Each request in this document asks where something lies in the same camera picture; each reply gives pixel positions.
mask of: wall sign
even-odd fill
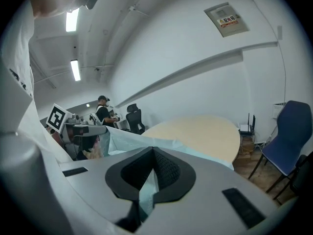
[[[249,31],[239,12],[228,3],[222,3],[204,11],[223,37]]]
[[[233,15],[230,15],[229,17],[218,19],[217,22],[222,28],[224,28],[232,24],[238,23],[238,20]]]

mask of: light blue cloth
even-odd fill
[[[114,155],[115,151],[131,151],[137,148],[147,147],[147,146],[157,146],[160,148],[167,148],[174,151],[180,151],[192,156],[196,156],[203,159],[208,159],[211,161],[218,162],[227,166],[228,168],[234,170],[232,163],[226,162],[222,159],[214,158],[198,152],[186,145],[184,145],[179,140],[165,140],[165,139],[155,139],[137,135],[134,133],[121,131],[115,128],[108,127],[110,132],[110,144],[108,151],[105,151],[105,156]]]
[[[183,152],[192,156],[215,161],[234,170],[234,167],[231,163],[198,152],[184,145],[179,140],[164,140],[149,138],[126,131],[121,131],[111,127],[108,127],[108,130],[110,134],[106,133],[104,135],[101,135],[100,137],[100,142],[101,144],[104,145],[101,147],[104,148],[105,157],[124,153],[137,148],[147,146],[157,146],[160,148],[167,148],[177,152]],[[153,195],[156,192],[158,192],[157,176],[155,172],[152,170],[147,181],[145,182],[145,184],[143,185],[139,192],[139,205],[147,215],[150,215],[153,210]]]

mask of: blue office chair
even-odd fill
[[[282,173],[277,181],[266,191],[267,193],[293,173],[301,149],[312,135],[310,106],[306,103],[289,101],[277,118],[277,127],[277,137],[264,147],[259,162],[248,178],[252,177],[262,158],[265,157],[267,161],[270,161]]]

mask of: beige round table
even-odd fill
[[[145,137],[179,140],[206,155],[232,163],[239,150],[240,136],[229,120],[211,115],[181,117],[153,126]]]

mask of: fluorescent light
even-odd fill
[[[66,26],[67,32],[76,31],[78,11],[79,8],[77,10],[73,10],[72,13],[67,12],[67,26]]]
[[[80,74],[79,74],[79,69],[78,69],[78,61],[73,60],[70,62],[70,65],[72,66],[72,71],[74,74],[75,81],[80,81]]]

